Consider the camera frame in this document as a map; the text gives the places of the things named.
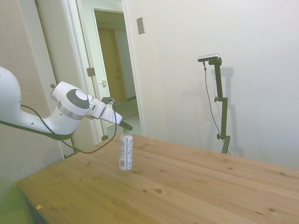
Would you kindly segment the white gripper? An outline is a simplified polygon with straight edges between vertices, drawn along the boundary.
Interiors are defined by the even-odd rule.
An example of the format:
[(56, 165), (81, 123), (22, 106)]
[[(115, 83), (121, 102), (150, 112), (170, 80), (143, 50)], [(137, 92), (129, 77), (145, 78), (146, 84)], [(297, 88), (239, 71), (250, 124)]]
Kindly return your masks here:
[(102, 114), (100, 115), (100, 119), (114, 123), (116, 125), (120, 125), (122, 128), (125, 128), (126, 130), (133, 130), (133, 127), (122, 120), (122, 116), (115, 112), (113, 109), (105, 107)]

